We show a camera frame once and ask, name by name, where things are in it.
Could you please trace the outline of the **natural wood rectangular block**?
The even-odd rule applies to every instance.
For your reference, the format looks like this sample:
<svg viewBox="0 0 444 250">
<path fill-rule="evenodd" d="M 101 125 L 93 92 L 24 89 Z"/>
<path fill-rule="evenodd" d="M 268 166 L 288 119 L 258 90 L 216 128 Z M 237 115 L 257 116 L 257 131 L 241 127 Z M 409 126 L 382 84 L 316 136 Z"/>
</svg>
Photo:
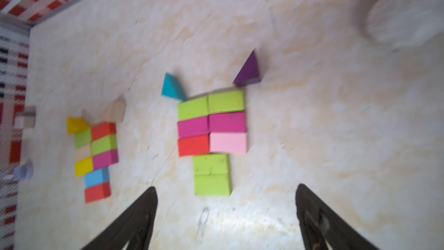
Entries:
<svg viewBox="0 0 444 250">
<path fill-rule="evenodd" d="M 75 149 L 75 163 L 81 162 L 91 156 L 91 144 L 86 144 Z"/>
</svg>

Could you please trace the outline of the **lime green block lowest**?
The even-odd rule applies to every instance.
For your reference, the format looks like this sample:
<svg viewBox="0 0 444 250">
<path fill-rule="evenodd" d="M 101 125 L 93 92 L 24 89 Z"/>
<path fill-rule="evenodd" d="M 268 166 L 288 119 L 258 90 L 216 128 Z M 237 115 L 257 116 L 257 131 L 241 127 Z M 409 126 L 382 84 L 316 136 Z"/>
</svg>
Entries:
<svg viewBox="0 0 444 250">
<path fill-rule="evenodd" d="M 232 193 L 229 175 L 198 175 L 194 177 L 197 196 L 229 196 Z"/>
</svg>

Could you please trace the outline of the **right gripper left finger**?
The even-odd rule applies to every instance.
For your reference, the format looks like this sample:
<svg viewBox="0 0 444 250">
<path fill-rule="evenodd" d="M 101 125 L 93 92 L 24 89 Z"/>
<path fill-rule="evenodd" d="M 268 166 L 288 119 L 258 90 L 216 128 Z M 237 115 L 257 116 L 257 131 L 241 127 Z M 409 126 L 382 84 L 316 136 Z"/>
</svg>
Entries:
<svg viewBox="0 0 444 250">
<path fill-rule="evenodd" d="M 147 250 L 153 235 L 158 196 L 154 186 L 142 193 L 85 250 Z"/>
</svg>

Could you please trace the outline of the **natural wood triangle block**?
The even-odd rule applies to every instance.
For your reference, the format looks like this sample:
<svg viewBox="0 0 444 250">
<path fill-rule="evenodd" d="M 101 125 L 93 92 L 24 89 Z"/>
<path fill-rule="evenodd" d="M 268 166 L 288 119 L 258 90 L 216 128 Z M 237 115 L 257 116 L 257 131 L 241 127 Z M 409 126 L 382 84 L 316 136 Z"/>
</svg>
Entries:
<svg viewBox="0 0 444 250">
<path fill-rule="evenodd" d="M 126 113 L 126 107 L 126 99 L 121 95 L 104 109 L 99 116 L 99 120 L 101 122 L 122 123 Z"/>
</svg>

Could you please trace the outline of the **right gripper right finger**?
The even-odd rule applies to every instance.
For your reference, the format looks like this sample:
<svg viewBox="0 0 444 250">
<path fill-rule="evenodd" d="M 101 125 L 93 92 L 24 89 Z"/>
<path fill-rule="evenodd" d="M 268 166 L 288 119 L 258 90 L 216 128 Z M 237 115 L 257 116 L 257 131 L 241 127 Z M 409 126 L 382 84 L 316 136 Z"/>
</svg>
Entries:
<svg viewBox="0 0 444 250">
<path fill-rule="evenodd" d="M 296 190 L 297 218 L 307 250 L 375 250 L 305 184 Z"/>
</svg>

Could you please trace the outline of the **yellow triangle block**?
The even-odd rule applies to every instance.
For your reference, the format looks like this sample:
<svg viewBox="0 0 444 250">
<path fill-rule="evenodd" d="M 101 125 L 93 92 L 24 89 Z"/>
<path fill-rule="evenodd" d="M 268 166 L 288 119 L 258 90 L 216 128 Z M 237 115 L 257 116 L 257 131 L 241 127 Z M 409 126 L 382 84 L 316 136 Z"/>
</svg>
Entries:
<svg viewBox="0 0 444 250">
<path fill-rule="evenodd" d="M 90 128 L 90 125 L 82 118 L 67 117 L 67 133 L 79 134 Z"/>
</svg>

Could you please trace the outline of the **teal triangle block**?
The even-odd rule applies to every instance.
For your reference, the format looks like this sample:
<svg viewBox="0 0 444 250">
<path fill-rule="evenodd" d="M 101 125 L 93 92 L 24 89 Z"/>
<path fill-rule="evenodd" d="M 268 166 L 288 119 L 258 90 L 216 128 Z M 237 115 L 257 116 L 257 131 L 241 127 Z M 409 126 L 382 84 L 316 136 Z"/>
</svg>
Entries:
<svg viewBox="0 0 444 250">
<path fill-rule="evenodd" d="M 187 101 L 187 97 L 178 78 L 169 73 L 165 74 L 161 95 L 180 101 Z"/>
</svg>

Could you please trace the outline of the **blue rectangular block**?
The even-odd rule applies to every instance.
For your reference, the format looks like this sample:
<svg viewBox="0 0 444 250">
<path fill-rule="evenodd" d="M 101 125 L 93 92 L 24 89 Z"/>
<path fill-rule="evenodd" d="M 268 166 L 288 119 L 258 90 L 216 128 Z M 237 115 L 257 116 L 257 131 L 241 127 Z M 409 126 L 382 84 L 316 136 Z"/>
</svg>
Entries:
<svg viewBox="0 0 444 250">
<path fill-rule="evenodd" d="M 107 167 L 92 171 L 84 176 L 85 186 L 92 188 L 100 184 L 109 182 L 109 170 Z"/>
</svg>

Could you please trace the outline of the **small wooden block by wall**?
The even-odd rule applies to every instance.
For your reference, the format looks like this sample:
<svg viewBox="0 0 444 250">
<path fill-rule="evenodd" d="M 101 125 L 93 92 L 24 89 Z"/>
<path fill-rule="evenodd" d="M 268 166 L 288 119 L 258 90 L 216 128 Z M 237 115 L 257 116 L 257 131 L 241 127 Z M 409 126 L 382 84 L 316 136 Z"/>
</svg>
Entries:
<svg viewBox="0 0 444 250">
<path fill-rule="evenodd" d="M 15 116 L 13 127 L 21 130 L 34 128 L 36 114 L 36 109 L 33 106 L 25 108 L 24 111 L 18 112 Z"/>
</svg>

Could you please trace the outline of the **magenta block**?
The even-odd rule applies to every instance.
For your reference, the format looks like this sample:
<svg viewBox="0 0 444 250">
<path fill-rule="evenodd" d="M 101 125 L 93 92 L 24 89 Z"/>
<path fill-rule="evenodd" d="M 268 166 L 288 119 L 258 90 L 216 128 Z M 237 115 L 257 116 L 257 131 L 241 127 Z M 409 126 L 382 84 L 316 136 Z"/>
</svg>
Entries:
<svg viewBox="0 0 444 250">
<path fill-rule="evenodd" d="M 191 138 L 200 135 L 209 134 L 209 117 L 202 116 L 199 118 L 183 120 L 178 122 L 179 139 Z"/>
<path fill-rule="evenodd" d="M 210 132 L 246 133 L 246 113 L 230 112 L 209 115 Z"/>
<path fill-rule="evenodd" d="M 117 149 L 112 149 L 92 157 L 93 170 L 103 169 L 118 162 L 119 155 Z"/>
</svg>

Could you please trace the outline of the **yellow rectangular block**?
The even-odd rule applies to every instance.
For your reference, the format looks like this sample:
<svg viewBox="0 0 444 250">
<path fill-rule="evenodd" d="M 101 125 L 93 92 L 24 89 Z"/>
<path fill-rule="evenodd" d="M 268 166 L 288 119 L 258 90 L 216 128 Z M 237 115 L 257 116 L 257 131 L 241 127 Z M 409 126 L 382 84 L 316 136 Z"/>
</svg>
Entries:
<svg viewBox="0 0 444 250">
<path fill-rule="evenodd" d="M 84 160 L 75 163 L 75 176 L 82 177 L 94 171 L 93 158 L 88 157 Z"/>
</svg>

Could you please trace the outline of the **purple triangle block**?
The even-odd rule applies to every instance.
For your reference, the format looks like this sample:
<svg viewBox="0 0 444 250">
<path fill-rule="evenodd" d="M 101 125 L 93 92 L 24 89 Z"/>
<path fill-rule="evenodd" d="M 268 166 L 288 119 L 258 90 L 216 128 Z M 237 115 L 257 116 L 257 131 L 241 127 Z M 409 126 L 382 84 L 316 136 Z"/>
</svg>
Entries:
<svg viewBox="0 0 444 250">
<path fill-rule="evenodd" d="M 261 75 L 256 53 L 253 50 L 233 81 L 237 87 L 245 87 L 261 82 Z"/>
</svg>

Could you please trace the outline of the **lilac round block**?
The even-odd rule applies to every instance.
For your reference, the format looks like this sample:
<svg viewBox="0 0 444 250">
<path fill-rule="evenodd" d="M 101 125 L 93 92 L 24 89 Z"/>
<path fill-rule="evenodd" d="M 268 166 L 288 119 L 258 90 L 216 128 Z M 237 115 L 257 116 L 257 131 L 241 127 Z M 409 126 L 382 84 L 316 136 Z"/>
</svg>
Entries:
<svg viewBox="0 0 444 250">
<path fill-rule="evenodd" d="M 13 169 L 14 181 L 24 181 L 32 178 L 34 174 L 34 167 L 31 162 L 21 164 Z"/>
</svg>

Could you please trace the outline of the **pink rectangular block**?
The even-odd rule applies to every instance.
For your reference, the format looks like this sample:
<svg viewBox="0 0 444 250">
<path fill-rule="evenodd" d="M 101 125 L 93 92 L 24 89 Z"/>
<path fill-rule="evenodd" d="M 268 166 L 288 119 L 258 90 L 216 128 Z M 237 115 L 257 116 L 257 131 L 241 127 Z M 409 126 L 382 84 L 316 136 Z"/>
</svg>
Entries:
<svg viewBox="0 0 444 250">
<path fill-rule="evenodd" d="M 212 153 L 247 154 L 246 133 L 210 133 L 210 151 Z"/>
</svg>

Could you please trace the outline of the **red block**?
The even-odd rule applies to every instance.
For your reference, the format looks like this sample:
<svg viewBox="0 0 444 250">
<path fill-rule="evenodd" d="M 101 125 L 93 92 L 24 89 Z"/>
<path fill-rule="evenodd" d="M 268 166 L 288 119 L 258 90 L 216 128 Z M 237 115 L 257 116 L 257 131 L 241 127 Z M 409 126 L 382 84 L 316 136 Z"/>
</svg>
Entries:
<svg viewBox="0 0 444 250">
<path fill-rule="evenodd" d="M 109 182 L 88 187 L 84 190 L 85 203 L 92 203 L 106 199 L 111 195 L 111 186 Z"/>
<path fill-rule="evenodd" d="M 113 122 L 103 122 L 91 128 L 91 139 L 97 141 L 109 135 L 116 134 L 116 124 Z"/>
<path fill-rule="evenodd" d="M 178 140 L 179 157 L 210 154 L 209 134 Z"/>
</svg>

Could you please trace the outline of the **red block bottom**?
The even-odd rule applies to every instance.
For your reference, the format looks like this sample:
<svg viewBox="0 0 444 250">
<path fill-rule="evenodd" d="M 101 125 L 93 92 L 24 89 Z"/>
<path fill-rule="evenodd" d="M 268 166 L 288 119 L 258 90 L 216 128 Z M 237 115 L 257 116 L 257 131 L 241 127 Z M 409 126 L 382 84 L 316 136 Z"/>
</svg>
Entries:
<svg viewBox="0 0 444 250">
<path fill-rule="evenodd" d="M 92 203 L 106 199 L 111 195 L 111 186 L 109 182 L 88 187 L 84 190 L 85 203 Z"/>
</svg>

